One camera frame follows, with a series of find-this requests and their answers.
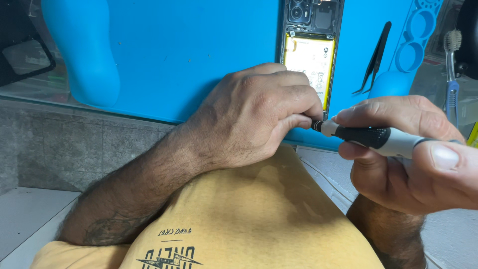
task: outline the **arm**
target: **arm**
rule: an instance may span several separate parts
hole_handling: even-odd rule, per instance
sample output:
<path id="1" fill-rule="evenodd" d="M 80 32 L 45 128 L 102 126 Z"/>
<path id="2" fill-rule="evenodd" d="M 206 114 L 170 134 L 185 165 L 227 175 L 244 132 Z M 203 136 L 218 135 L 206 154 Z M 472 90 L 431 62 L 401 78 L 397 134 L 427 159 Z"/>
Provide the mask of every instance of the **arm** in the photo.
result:
<path id="1" fill-rule="evenodd" d="M 360 194 L 347 217 L 370 242 L 386 269 L 426 268 L 420 238 L 425 216 L 385 208 Z"/>
<path id="2" fill-rule="evenodd" d="M 65 220 L 58 240 L 84 246 L 133 242 L 168 197 L 205 169 L 179 133 L 169 133 L 90 187 Z"/>
<path id="3" fill-rule="evenodd" d="M 262 64 L 226 75 L 184 124 L 83 194 L 59 240 L 127 244 L 194 176 L 271 157 L 294 127 L 322 120 L 322 103 L 301 72 Z"/>

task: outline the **fingernail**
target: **fingernail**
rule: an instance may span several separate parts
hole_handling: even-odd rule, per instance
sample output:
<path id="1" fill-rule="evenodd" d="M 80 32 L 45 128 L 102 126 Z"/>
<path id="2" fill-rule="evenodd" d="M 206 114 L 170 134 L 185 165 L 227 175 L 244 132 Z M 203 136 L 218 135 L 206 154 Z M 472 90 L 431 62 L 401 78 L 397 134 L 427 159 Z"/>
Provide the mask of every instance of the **fingernail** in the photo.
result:
<path id="1" fill-rule="evenodd" d="M 354 108 L 346 108 L 342 109 L 338 114 L 337 118 L 340 118 L 342 121 L 348 121 L 352 117 L 352 113 L 354 111 Z"/>
<path id="2" fill-rule="evenodd" d="M 303 129 L 309 129 L 310 128 L 310 122 L 301 122 L 299 123 L 299 127 L 303 128 Z"/>
<path id="3" fill-rule="evenodd" d="M 456 165 L 460 161 L 460 157 L 455 151 L 442 145 L 432 147 L 432 159 L 435 167 L 439 170 L 456 170 Z"/>

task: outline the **blue silicone mat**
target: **blue silicone mat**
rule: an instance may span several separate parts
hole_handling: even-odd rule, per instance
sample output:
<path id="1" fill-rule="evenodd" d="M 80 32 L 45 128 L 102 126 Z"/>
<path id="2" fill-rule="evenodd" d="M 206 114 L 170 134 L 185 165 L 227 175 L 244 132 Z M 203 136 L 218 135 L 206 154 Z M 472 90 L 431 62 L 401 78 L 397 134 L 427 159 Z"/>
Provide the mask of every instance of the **blue silicone mat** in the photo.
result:
<path id="1" fill-rule="evenodd" d="M 400 42 L 407 41 L 407 19 L 420 2 L 345 0 L 330 116 L 369 96 L 352 92 L 360 88 L 388 21 L 392 27 L 378 75 L 391 69 Z M 278 0 L 42 1 L 77 100 L 171 123 L 185 121 L 225 74 L 275 61 L 281 5 Z M 420 42 L 425 45 L 426 39 Z M 407 73 L 409 87 L 414 72 Z M 372 92 L 390 94 L 387 87 Z M 286 142 L 337 150 L 341 140 L 296 128 Z"/>

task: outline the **hand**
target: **hand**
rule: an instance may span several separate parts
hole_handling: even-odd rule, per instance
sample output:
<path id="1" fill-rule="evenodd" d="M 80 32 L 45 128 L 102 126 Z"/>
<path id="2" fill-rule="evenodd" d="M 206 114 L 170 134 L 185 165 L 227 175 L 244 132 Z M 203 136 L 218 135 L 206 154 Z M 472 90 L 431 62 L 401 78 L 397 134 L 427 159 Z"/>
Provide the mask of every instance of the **hand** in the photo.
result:
<path id="1" fill-rule="evenodd" d="M 271 157 L 288 131 L 323 118 L 322 103 L 301 72 L 262 64 L 227 74 L 177 132 L 203 171 Z"/>
<path id="2" fill-rule="evenodd" d="M 417 145 L 405 166 L 353 143 L 338 152 L 354 160 L 350 173 L 356 189 L 387 208 L 425 214 L 451 208 L 478 209 L 478 149 L 447 140 L 465 140 L 441 109 L 422 96 L 387 96 L 365 100 L 333 118 L 346 127 L 395 127 L 435 138 Z"/>

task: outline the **disassembled smartphone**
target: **disassembled smartphone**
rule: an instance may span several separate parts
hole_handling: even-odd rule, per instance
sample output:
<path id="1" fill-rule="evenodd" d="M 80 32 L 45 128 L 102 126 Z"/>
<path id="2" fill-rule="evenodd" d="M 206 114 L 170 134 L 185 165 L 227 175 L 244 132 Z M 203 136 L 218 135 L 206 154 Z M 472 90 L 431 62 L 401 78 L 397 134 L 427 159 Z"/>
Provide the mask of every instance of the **disassembled smartphone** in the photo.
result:
<path id="1" fill-rule="evenodd" d="M 344 0 L 283 0 L 280 62 L 303 72 L 328 117 Z"/>

